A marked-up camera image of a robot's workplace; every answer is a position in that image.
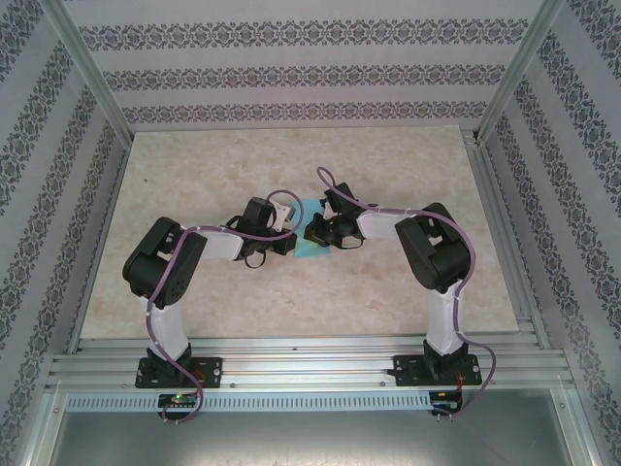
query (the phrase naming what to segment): enclosure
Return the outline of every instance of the enclosure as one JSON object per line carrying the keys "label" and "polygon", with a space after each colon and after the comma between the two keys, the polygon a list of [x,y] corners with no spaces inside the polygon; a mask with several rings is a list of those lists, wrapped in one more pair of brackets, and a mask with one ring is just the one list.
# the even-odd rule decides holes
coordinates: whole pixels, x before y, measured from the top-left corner
{"label": "enclosure", "polygon": [[[0,9],[0,464],[621,464],[619,0]],[[467,231],[491,383],[454,420],[428,411],[455,385],[397,384],[430,324],[399,244],[270,252],[199,263],[183,323],[218,388],[162,425],[125,260],[160,216],[323,198],[317,166]]]}

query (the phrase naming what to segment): ventilation slot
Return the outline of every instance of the ventilation slot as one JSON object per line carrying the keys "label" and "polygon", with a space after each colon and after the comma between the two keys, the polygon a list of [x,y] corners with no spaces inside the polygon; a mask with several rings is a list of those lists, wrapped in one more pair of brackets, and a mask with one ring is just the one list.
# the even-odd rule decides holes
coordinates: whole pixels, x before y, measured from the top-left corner
{"label": "ventilation slot", "polygon": [[[67,412],[144,413],[157,411],[157,393],[72,394]],[[205,393],[202,411],[227,412],[327,412],[404,411],[430,409],[429,392],[364,393]],[[170,411],[191,411],[169,408]]]}

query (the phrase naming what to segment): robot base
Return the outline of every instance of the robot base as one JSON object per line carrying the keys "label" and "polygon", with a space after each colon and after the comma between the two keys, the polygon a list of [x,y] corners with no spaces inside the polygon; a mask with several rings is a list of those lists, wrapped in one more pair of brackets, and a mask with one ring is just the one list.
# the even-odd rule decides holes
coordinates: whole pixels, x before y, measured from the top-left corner
{"label": "robot base", "polygon": [[468,345],[449,355],[439,355],[427,341],[423,343],[424,354],[405,354],[393,357],[394,376],[397,386],[447,386],[456,385],[461,376],[462,385],[481,385],[478,359],[468,354]]}
{"label": "robot base", "polygon": [[[150,349],[148,357],[141,358],[136,374],[136,388],[196,388],[172,364],[155,355]],[[220,388],[222,379],[221,357],[192,357],[191,348],[177,359],[177,363],[198,379],[203,388]]]}

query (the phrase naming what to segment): wall panel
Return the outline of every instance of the wall panel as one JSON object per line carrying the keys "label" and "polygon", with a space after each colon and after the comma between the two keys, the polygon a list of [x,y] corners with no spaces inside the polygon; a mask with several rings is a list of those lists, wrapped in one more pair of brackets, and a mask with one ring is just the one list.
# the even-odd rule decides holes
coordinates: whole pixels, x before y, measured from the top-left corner
{"label": "wall panel", "polygon": [[67,348],[125,150],[40,5],[2,0],[0,15],[0,465],[9,465],[47,362]]}
{"label": "wall panel", "polygon": [[474,129],[539,4],[65,3],[136,131]]}
{"label": "wall panel", "polygon": [[619,6],[568,1],[486,146],[546,330],[621,464]]}

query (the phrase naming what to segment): metal frame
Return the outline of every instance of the metal frame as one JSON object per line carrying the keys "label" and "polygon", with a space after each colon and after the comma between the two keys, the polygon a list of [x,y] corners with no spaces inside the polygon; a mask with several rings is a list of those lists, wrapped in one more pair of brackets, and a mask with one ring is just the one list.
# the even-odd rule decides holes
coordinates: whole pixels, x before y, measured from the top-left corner
{"label": "metal frame", "polygon": [[84,295],[82,302],[80,304],[80,309],[78,310],[78,315],[76,317],[76,325],[74,327],[74,333],[71,336],[71,340],[69,341],[69,345],[67,346],[67,352],[71,354],[75,354],[78,351],[78,346],[80,345],[80,335],[82,333],[82,327],[84,326],[84,320],[86,319],[86,310],[88,309],[88,303],[90,301],[90,295],[93,292],[93,287],[95,286],[95,278],[97,277],[97,270],[99,269],[99,264],[101,262],[101,258],[104,255],[104,247],[106,245],[106,239],[108,238],[108,232],[110,231],[110,225],[113,222],[113,214],[114,207],[116,206],[116,201],[118,200],[118,194],[120,193],[120,187],[123,184],[123,177],[125,176],[125,170],[127,169],[127,163],[129,162],[130,150],[132,148],[132,143],[129,143],[127,153],[125,153],[124,159],[122,161],[122,165],[120,167],[120,174],[118,178],[118,182],[114,186],[114,192],[110,201],[110,209],[108,209],[108,215],[104,218],[104,228],[101,233],[101,240],[97,246],[97,250],[95,251],[93,257],[93,269],[90,273],[86,281],[86,287],[84,289]]}
{"label": "metal frame", "polygon": [[481,122],[476,129],[476,140],[487,141],[490,134],[494,131],[494,125],[500,118],[508,100],[517,87],[522,76],[526,72],[531,59],[535,56],[537,49],[543,42],[543,38],[552,25],[554,18],[561,11],[564,0],[543,0],[539,10],[533,17],[530,27],[524,35],[517,52],[513,56],[505,75],[501,79],[494,96],[483,113]]}
{"label": "metal frame", "polygon": [[489,161],[485,146],[480,146],[473,132],[462,132],[464,146],[474,174],[474,182],[481,198],[481,204],[492,240],[501,264],[509,299],[517,316],[529,316],[532,319],[540,346],[544,350],[551,347],[547,338],[543,320],[537,302],[528,281],[528,275],[522,261],[519,247],[513,236],[507,209],[501,203],[502,195],[494,170]]}
{"label": "metal frame", "polygon": [[113,127],[116,136],[126,149],[129,148],[134,139],[134,133],[116,102],[113,92],[108,87],[104,75],[88,50],[82,34],[69,16],[63,0],[42,0],[41,7],[56,33],[60,36],[62,43],[71,54],[82,77]]}
{"label": "metal frame", "polygon": [[[572,463],[602,464],[569,362],[561,349],[550,348],[543,331],[484,149],[476,144],[472,132],[464,133],[464,142],[518,324],[516,332],[471,335],[498,355],[497,373],[488,389],[549,389]],[[112,212],[106,219],[107,227]],[[101,251],[100,247],[95,260]],[[86,303],[84,300],[80,322]],[[145,355],[147,340],[80,340],[79,333],[74,337],[74,353],[59,354],[51,362],[44,398],[20,463],[23,466],[49,463],[68,407],[75,411],[81,403],[82,411],[113,413],[121,405],[122,409],[151,411],[160,393],[171,392],[134,387],[138,359]],[[416,335],[195,339],[194,355],[217,355],[224,360],[222,386],[206,390],[208,403],[203,411],[252,411],[252,400],[258,399],[267,400],[265,410],[269,411],[301,411],[303,403],[307,403],[304,411],[351,410],[356,403],[373,404],[374,410],[427,409],[424,400],[430,390],[454,386],[403,388],[386,373],[393,367],[395,354],[421,353],[423,339]],[[472,350],[486,377],[491,358],[485,351]],[[324,400],[324,404],[315,401],[313,406],[308,401],[312,399]]]}

